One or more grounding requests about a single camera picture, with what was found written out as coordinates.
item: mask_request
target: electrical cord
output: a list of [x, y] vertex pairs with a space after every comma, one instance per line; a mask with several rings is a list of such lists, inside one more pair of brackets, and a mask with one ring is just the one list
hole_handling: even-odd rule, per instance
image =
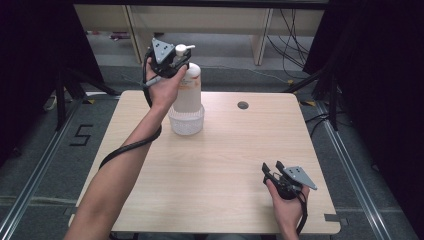
[[[144, 61], [143, 61], [143, 84], [146, 84], [147, 82], [147, 72], [146, 72], [146, 67], [147, 67], [147, 58], [149, 57], [150, 53], [152, 50], [147, 51], [145, 57], [144, 57]], [[147, 103], [149, 104], [149, 107], [152, 107], [152, 99], [150, 98], [150, 93], [149, 93], [149, 89], [148, 88], [143, 88], [143, 92], [144, 92], [144, 97], [146, 98]], [[131, 143], [129, 145], [125, 145], [122, 146], [118, 149], [116, 149], [115, 151], [109, 153], [104, 159], [103, 161], [100, 163], [99, 166], [99, 170], [109, 161], [111, 161], [112, 159], [114, 159], [116, 156], [130, 151], [132, 149], [144, 146], [146, 144], [149, 144], [151, 142], [153, 142], [154, 140], [156, 140], [160, 134], [162, 132], [162, 125], [158, 128], [158, 130], [156, 131], [156, 133], [154, 133], [152, 136], [143, 139], [141, 141], [135, 142], [135, 143]]]

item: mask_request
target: wooden table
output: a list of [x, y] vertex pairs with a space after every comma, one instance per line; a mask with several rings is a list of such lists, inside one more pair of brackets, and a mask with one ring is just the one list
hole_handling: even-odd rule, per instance
[[[249, 107], [240, 109], [245, 101]], [[202, 92], [203, 130], [175, 134], [169, 119], [153, 143], [113, 231], [278, 233], [262, 163], [302, 166], [311, 190], [302, 233], [334, 234], [338, 222], [296, 97], [282, 93]], [[81, 192], [103, 158], [118, 148], [148, 111], [142, 91], [126, 91], [115, 109]]]

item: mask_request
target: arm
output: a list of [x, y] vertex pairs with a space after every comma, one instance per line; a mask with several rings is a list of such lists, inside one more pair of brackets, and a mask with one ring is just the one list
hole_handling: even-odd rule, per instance
[[[278, 191], [272, 184], [271, 180], [266, 181], [269, 193], [272, 197], [274, 205], [275, 219], [277, 220], [278, 227], [284, 240], [297, 240], [299, 236], [296, 233], [296, 227], [302, 217], [302, 208], [297, 199], [284, 200], [278, 195]], [[308, 199], [309, 187], [303, 186], [302, 192]]]
[[[177, 98], [178, 85], [185, 71], [186, 67], [183, 66], [174, 77], [164, 79], [149, 88], [152, 108], [123, 146], [146, 139], [157, 131]], [[153, 76], [154, 73], [147, 64], [147, 79]], [[78, 206], [65, 239], [108, 239], [113, 224], [134, 187], [150, 145], [118, 155], [97, 172]]]

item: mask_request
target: gray carpet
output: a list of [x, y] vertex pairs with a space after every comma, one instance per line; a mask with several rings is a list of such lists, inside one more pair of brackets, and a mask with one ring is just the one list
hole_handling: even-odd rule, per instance
[[[141, 69], [134, 67], [101, 67], [106, 84], [118, 91], [140, 89]], [[301, 72], [289, 72], [295, 77], [305, 77]], [[259, 71], [202, 68], [203, 91], [237, 92], [280, 92], [288, 87], [289, 77], [284, 71]], [[98, 91], [90, 85], [83, 85], [86, 91]], [[299, 101], [311, 100], [313, 84], [299, 90]], [[12, 239], [62, 239], [66, 232], [69, 216], [66, 209], [74, 206], [79, 197], [91, 163], [97, 153], [117, 100], [95, 100], [93, 104], [83, 104], [78, 109], [60, 148], [49, 166], [34, 199], [26, 210]], [[305, 119], [318, 115], [316, 107], [301, 106]], [[0, 217], [3, 218], [29, 178], [39, 161], [55, 129], [56, 112], [40, 115], [33, 130], [22, 143], [22, 156], [10, 158], [0, 169]], [[378, 172], [371, 169], [372, 159], [364, 148], [355, 128], [351, 126], [346, 114], [339, 114], [339, 133], [355, 162], [362, 180], [366, 184], [372, 199], [381, 211], [389, 232], [394, 239], [417, 239], [408, 221], [405, 219], [396, 200]], [[307, 124], [309, 131], [318, 121]], [[91, 135], [85, 146], [84, 139], [75, 137], [81, 125], [80, 133]], [[343, 219], [340, 233], [333, 236], [302, 235], [301, 239], [375, 239], [353, 188], [344, 172], [337, 153], [328, 138], [323, 124], [320, 124], [312, 141], [326, 179], [330, 195], [338, 216]], [[157, 235], [140, 235], [139, 239], [157, 239]]]

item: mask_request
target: wrist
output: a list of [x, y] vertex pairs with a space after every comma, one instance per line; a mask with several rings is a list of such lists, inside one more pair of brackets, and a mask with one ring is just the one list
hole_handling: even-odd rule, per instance
[[281, 235], [284, 240], [298, 240], [299, 236], [297, 235], [296, 228], [285, 229], [280, 227]]

